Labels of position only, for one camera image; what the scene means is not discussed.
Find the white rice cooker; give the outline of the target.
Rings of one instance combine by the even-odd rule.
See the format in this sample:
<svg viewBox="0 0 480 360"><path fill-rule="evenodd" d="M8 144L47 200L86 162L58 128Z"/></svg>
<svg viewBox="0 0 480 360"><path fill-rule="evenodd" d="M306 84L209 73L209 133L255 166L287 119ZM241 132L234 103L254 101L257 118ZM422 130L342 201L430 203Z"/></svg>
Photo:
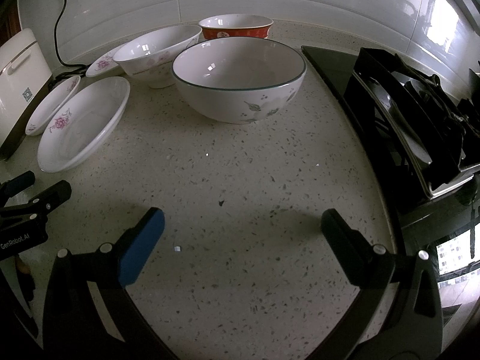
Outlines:
<svg viewBox="0 0 480 360"><path fill-rule="evenodd" d="M33 32L25 28L1 46L1 159L24 139L27 123L48 94L52 72Z"/></svg>

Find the white flared bowl pink flowers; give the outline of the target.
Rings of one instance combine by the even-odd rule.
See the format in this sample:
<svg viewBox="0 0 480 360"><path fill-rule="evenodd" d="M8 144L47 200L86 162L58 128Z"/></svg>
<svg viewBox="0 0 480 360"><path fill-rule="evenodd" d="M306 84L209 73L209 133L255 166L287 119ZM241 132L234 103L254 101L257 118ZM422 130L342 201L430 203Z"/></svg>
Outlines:
<svg viewBox="0 0 480 360"><path fill-rule="evenodd" d="M157 29L126 43L112 58L129 77L162 89L174 84L171 69L176 56L195 45L201 33L193 24Z"/></svg>

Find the small white plate pink flower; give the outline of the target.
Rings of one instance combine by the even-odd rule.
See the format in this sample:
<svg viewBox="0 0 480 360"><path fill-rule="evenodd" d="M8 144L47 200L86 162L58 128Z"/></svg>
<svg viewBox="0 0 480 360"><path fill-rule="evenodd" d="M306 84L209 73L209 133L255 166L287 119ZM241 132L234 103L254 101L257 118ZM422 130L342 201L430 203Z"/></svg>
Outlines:
<svg viewBox="0 0 480 360"><path fill-rule="evenodd" d="M64 80L40 102L25 128L27 136L36 136L44 132L59 108L78 92L80 81L79 75Z"/></svg>

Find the black gas stove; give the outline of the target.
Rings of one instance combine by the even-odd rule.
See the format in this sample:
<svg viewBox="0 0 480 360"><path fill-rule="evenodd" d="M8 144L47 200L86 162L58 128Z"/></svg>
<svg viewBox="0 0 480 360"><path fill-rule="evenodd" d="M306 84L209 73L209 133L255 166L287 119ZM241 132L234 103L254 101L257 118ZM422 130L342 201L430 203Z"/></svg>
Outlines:
<svg viewBox="0 0 480 360"><path fill-rule="evenodd" d="M468 100L384 49L302 52L359 136L396 228L449 233L478 220L479 117Z"/></svg>

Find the large white plate pink flower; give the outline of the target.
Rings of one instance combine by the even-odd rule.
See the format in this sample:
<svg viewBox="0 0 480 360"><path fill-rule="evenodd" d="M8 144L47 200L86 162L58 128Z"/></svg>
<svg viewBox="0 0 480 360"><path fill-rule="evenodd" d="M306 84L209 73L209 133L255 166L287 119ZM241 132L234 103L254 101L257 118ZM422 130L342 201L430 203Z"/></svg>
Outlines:
<svg viewBox="0 0 480 360"><path fill-rule="evenodd" d="M41 135L37 163L46 173L86 161L109 138L127 106L130 83L112 76L85 87L54 115Z"/></svg>

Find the large white bowl green rim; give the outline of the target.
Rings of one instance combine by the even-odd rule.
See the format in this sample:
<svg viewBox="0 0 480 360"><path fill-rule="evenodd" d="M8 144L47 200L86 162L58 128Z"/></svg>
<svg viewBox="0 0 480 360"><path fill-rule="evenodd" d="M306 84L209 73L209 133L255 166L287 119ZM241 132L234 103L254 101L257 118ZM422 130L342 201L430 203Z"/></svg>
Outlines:
<svg viewBox="0 0 480 360"><path fill-rule="evenodd" d="M172 63L181 96L199 114L229 124L273 116L298 94L304 57L278 41L225 37L182 51Z"/></svg>

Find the red and white bowl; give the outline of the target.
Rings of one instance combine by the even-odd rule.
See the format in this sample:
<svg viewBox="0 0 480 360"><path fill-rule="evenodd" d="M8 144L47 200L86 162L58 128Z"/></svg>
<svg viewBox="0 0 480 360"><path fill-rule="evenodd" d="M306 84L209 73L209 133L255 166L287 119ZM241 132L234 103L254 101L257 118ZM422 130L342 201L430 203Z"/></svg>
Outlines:
<svg viewBox="0 0 480 360"><path fill-rule="evenodd" d="M273 20L250 14L224 14L199 21L206 40L231 37L267 38Z"/></svg>

